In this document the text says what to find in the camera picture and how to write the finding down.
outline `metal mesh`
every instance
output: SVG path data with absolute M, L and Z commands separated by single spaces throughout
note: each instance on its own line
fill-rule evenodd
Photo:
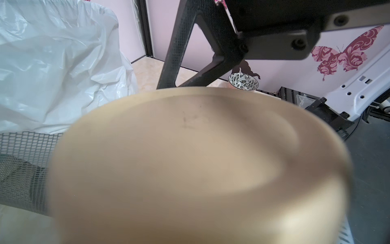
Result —
M 0 204 L 47 214 L 46 170 L 60 134 L 0 134 Z

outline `pink wall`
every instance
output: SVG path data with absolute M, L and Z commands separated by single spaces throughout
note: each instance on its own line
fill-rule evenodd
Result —
M 167 54 L 178 6 L 179 0 L 148 0 L 153 51 L 158 59 L 164 60 Z M 335 50 L 339 48 L 343 51 L 355 38 L 371 28 L 324 32 L 317 46 L 328 46 Z M 368 59 L 359 68 L 364 67 L 387 45 L 390 45 L 390 25 L 385 26 L 374 44 L 364 51 Z M 194 26 L 182 66 L 199 71 L 211 62 L 212 57 L 213 51 L 202 31 L 198 26 Z M 315 62 L 311 55 L 301 61 L 248 60 L 248 63 L 251 70 L 261 77 L 259 89 L 276 92 L 284 86 L 319 97 L 334 90 L 357 72 L 356 70 L 345 72 L 343 65 L 339 64 L 337 72 L 334 75 L 327 75 L 325 81 L 322 81 L 323 74 L 317 71 L 320 63 Z M 230 74 L 231 72 L 222 78 L 228 79 Z
M 154 57 L 165 60 L 180 0 L 147 2 Z M 213 55 L 206 37 L 195 25 L 181 65 L 199 71 L 211 62 Z
M 119 49 L 133 62 L 145 55 L 141 37 L 137 28 L 137 21 L 132 0 L 91 0 L 111 9 L 119 22 Z

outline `pink butterfly decal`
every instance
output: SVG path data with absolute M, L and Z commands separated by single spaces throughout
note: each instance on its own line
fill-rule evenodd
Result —
M 312 56 L 314 61 L 321 62 L 317 71 L 324 74 L 322 81 L 325 81 L 325 75 L 333 75 L 337 71 L 338 64 L 342 64 L 346 72 L 353 69 L 357 70 L 367 60 L 367 55 L 363 50 L 372 46 L 382 28 L 383 25 L 380 25 L 366 31 L 351 42 L 341 53 L 327 46 L 315 46 L 312 51 Z

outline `cable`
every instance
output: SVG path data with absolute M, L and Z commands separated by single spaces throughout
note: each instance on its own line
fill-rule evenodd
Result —
M 360 115 L 360 117 L 359 117 L 359 121 L 357 122 L 355 128 L 354 128 L 353 131 L 347 136 L 347 138 L 345 138 L 344 141 L 347 141 L 347 140 L 351 137 L 351 135 L 356 131 L 356 129 L 358 128 L 358 126 L 359 126 L 359 124 L 360 124 L 360 122 L 362 121 L 363 118 L 365 119 L 365 121 L 367 120 L 367 118 L 368 118 L 368 116 L 369 116 L 371 110 L 372 110 L 372 107 L 367 107 L 367 108 L 363 111 L 363 113 L 362 113 L 362 114 Z

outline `patterned bowl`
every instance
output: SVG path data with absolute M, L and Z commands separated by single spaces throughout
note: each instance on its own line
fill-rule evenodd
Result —
M 259 87 L 259 82 L 254 77 L 244 73 L 233 73 L 229 75 L 229 83 L 245 91 L 254 91 Z

